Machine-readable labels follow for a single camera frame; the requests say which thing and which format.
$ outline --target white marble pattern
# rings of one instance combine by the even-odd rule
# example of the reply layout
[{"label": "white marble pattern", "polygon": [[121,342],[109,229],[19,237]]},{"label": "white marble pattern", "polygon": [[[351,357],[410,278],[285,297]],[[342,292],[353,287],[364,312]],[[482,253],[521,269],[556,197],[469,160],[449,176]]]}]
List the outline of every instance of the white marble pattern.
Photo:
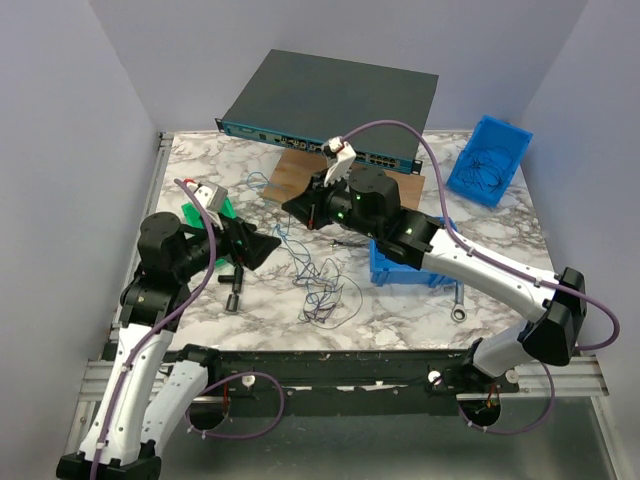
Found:
[{"label": "white marble pattern", "polygon": [[[468,138],[465,133],[426,135],[445,179]],[[276,222],[286,222],[288,216],[250,190],[245,180],[253,171],[261,171],[269,178],[281,152],[279,147],[219,133],[179,134],[174,140],[158,211],[181,214],[180,206],[186,200],[174,185],[174,178],[207,179],[229,189],[238,215],[256,223],[262,232],[270,232]],[[426,153],[421,152],[418,157],[425,160],[422,174],[426,176],[420,209],[440,215],[430,163]],[[520,171],[495,209],[476,205],[449,191],[446,196],[449,213],[463,235],[520,262],[551,268]],[[224,311],[229,285],[212,280],[183,315],[171,348],[186,343],[237,350],[465,348],[477,337],[497,333],[518,321],[518,315],[508,307],[469,287],[465,292],[469,318],[461,324],[450,318],[452,287],[435,290],[420,285],[376,287],[369,278],[368,249],[330,246],[334,238],[364,241],[340,227],[308,231],[294,220],[291,238],[308,247],[318,266],[330,256],[344,275],[360,285],[362,308],[354,318],[333,330],[300,322],[298,316],[306,290],[292,285],[295,270],[291,257],[284,249],[278,249],[256,272],[246,271],[238,314]],[[220,270],[230,271],[228,265]],[[194,284],[201,278],[195,277]],[[352,315],[359,304],[357,290],[346,282],[339,308],[324,326],[334,326]]]}]

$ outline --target gray wall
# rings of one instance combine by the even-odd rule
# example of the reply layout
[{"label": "gray wall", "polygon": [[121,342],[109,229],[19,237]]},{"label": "gray wall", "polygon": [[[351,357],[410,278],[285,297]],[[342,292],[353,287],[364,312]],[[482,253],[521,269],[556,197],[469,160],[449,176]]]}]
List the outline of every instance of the gray wall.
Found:
[{"label": "gray wall", "polygon": [[[527,108],[534,132],[523,169],[556,267],[572,265],[622,323],[598,354],[630,453],[640,452],[640,3],[589,2]],[[606,338],[591,308],[582,342]],[[640,476],[640,458],[633,457]]]},{"label": "gray wall", "polygon": [[91,0],[151,117],[215,129],[271,48],[441,76],[431,128],[519,117],[586,0]]},{"label": "gray wall", "polygon": [[86,0],[4,2],[0,65],[0,477],[52,478],[157,135]]}]

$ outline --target green object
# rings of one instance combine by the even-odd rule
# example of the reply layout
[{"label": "green object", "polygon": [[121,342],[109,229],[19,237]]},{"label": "green object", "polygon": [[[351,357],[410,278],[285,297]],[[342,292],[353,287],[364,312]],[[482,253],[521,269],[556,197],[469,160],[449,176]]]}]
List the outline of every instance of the green object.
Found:
[{"label": "green object", "polygon": [[[194,207],[191,203],[185,203],[182,206],[182,213],[184,214],[184,218],[187,221],[187,225],[190,225],[196,228],[204,228],[204,224],[202,223],[202,219],[200,218],[200,213],[198,212],[198,209]],[[233,207],[231,206],[231,202],[229,201],[228,198],[224,200],[224,204],[220,209],[220,213],[228,218],[237,217],[236,212],[233,211]],[[220,258],[216,261],[216,267],[220,267],[225,263],[227,262],[225,262],[224,259]]]}]

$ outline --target blue crate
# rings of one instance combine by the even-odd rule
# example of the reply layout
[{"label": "blue crate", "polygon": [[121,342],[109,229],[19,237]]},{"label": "blue crate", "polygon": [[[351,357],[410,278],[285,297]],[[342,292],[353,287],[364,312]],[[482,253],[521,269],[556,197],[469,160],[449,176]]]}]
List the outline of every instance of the blue crate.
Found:
[{"label": "blue crate", "polygon": [[[454,230],[458,230],[452,221]],[[408,265],[400,265],[387,259],[378,251],[376,242],[369,241],[369,271],[371,282],[381,287],[385,283],[424,284],[434,288],[438,285],[450,285],[455,283],[453,278],[428,270],[416,270]]]},{"label": "blue crate", "polygon": [[460,152],[447,186],[495,207],[507,190],[533,134],[485,115]]}]

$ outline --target wooden board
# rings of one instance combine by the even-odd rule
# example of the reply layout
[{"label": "wooden board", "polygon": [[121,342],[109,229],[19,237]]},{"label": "wooden board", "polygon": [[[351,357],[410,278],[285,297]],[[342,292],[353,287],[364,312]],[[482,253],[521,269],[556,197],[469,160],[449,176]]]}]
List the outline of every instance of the wooden board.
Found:
[{"label": "wooden board", "polygon": [[[360,163],[353,164],[354,169],[363,166]],[[268,186],[262,192],[262,196],[267,200],[283,203],[300,195],[307,188],[311,175],[326,167],[327,160],[322,155],[286,149],[269,180],[272,184],[282,188]],[[385,170],[384,173],[398,182],[402,206],[417,210],[422,195],[424,177],[391,170]]]}]

